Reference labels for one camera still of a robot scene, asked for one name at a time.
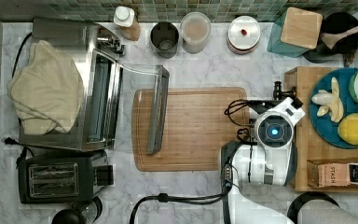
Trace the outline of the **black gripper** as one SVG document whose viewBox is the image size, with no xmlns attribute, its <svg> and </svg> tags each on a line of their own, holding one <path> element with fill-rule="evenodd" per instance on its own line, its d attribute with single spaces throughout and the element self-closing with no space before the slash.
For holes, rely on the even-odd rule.
<svg viewBox="0 0 358 224">
<path fill-rule="evenodd" d="M 283 91 L 282 83 L 280 81 L 275 81 L 273 89 L 273 99 L 283 100 L 287 97 L 290 97 L 292 99 L 296 98 L 296 87 L 292 87 L 289 91 Z"/>
</svg>

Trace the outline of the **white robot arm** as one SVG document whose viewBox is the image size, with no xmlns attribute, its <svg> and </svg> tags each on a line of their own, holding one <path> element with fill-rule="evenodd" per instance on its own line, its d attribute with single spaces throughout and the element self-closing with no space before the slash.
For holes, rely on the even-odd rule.
<svg viewBox="0 0 358 224">
<path fill-rule="evenodd" d="M 294 224 L 286 215 L 243 195 L 252 185 L 284 186 L 296 175 L 295 126 L 305 116 L 296 89 L 274 83 L 271 101 L 251 101 L 254 136 L 237 134 L 221 147 L 219 169 L 224 224 Z"/>
</svg>

